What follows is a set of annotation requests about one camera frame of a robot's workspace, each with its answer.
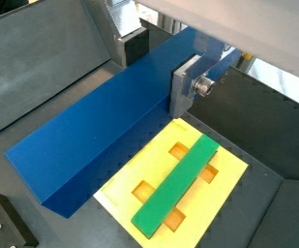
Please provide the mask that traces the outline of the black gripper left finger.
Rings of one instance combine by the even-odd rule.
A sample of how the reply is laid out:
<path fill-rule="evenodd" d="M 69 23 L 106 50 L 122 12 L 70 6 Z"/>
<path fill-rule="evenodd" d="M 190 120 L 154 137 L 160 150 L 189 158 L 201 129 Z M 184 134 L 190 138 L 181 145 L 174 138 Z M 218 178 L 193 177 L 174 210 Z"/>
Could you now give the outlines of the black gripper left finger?
<path fill-rule="evenodd" d="M 142 25 L 134 0 L 85 0 L 112 60 L 129 67 L 150 51 L 150 31 Z"/>

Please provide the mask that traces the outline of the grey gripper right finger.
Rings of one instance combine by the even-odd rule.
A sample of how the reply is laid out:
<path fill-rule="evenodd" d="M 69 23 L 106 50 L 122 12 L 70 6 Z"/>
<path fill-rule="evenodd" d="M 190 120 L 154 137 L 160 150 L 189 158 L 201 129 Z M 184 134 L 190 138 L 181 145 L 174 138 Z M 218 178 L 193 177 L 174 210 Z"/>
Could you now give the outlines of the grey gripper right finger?
<path fill-rule="evenodd" d="M 208 77 L 217 64 L 210 57 L 196 55 L 174 72 L 172 84 L 170 114 L 180 118 L 193 106 L 194 96 L 210 94 L 214 80 Z"/>

